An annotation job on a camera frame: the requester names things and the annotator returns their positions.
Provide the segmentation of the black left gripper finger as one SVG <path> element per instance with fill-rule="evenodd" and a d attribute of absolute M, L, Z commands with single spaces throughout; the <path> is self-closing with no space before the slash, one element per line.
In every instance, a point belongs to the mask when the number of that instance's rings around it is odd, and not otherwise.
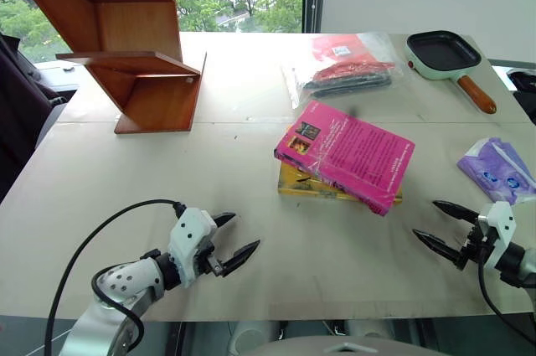
<path fill-rule="evenodd" d="M 240 268 L 249 258 L 250 256 L 255 252 L 256 248 L 260 244 L 260 240 L 255 240 L 248 245 L 245 245 L 238 249 L 233 256 L 225 261 L 222 266 L 222 277 L 226 277 L 233 271 Z"/>
<path fill-rule="evenodd" d="M 221 228 L 228 222 L 230 222 L 234 217 L 236 216 L 236 213 L 233 212 L 223 212 L 221 214 L 212 215 L 211 218 L 216 224 L 218 228 Z"/>

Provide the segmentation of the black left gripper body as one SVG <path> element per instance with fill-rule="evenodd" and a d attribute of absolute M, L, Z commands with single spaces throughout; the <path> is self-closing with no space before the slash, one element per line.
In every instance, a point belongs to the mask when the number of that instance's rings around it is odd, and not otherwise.
<path fill-rule="evenodd" d="M 213 238 L 217 230 L 212 230 L 203 236 L 197 243 L 195 252 L 195 273 L 196 277 L 213 274 L 222 276 L 224 272 L 223 265 L 214 255 L 215 247 Z"/>

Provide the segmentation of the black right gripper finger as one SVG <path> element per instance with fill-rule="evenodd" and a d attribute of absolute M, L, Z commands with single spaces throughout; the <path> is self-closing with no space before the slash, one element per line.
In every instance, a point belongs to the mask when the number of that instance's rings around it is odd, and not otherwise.
<path fill-rule="evenodd" d="M 462 219 L 468 223 L 476 223 L 478 221 L 479 213 L 462 205 L 445 200 L 434 200 L 432 203 L 443 213 L 450 215 L 452 218 Z"/>
<path fill-rule="evenodd" d="M 451 248 L 443 240 L 428 232 L 418 229 L 412 229 L 412 232 L 428 249 L 452 262 L 454 265 L 458 263 L 461 255 L 459 250 Z"/>

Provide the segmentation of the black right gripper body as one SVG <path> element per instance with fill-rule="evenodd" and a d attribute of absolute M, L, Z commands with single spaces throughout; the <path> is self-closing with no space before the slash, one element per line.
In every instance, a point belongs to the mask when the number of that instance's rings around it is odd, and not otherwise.
<path fill-rule="evenodd" d="M 476 219 L 471 221 L 470 224 L 472 225 L 470 233 L 455 262 L 456 268 L 460 271 L 466 267 L 468 261 L 473 261 L 477 264 L 480 261 L 486 262 L 495 249 L 495 242 L 497 241 L 497 229 L 495 227 L 490 227 Z"/>

